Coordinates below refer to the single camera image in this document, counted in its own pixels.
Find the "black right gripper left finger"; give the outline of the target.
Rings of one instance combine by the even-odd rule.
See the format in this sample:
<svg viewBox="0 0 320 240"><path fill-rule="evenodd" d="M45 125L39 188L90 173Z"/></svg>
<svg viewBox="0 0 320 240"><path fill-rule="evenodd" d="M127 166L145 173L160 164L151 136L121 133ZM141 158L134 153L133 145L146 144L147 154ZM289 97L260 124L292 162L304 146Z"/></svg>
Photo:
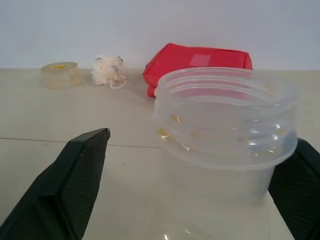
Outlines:
<svg viewBox="0 0 320 240"><path fill-rule="evenodd" d="M111 133L70 140L0 226L2 240L81 240L98 196Z"/></svg>

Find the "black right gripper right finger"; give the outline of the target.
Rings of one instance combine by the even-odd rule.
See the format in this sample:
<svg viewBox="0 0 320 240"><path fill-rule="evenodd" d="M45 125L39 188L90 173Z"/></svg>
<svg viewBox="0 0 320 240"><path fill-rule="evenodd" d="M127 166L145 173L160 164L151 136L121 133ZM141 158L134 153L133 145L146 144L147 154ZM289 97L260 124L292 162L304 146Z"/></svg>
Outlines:
<svg viewBox="0 0 320 240"><path fill-rule="evenodd" d="M276 166L268 191L296 240L320 240L320 153L299 138Z"/></svg>

